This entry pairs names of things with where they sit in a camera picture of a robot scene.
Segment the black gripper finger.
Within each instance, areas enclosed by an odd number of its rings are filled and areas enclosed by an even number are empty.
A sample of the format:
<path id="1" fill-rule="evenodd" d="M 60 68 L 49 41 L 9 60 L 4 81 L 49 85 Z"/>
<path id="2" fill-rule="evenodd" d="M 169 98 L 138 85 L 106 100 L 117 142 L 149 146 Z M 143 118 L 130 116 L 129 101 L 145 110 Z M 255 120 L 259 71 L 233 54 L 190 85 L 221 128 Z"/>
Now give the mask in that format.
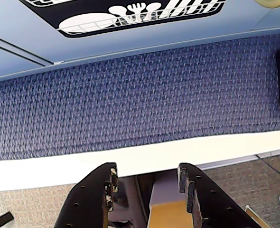
<path id="1" fill-rule="evenodd" d="M 180 163 L 179 192 L 186 198 L 186 210 L 195 228 L 248 228 L 250 217 L 201 169 Z"/>
<path id="2" fill-rule="evenodd" d="M 91 171 L 69 192 L 56 228 L 106 228 L 118 192 L 117 164 L 106 162 Z"/>

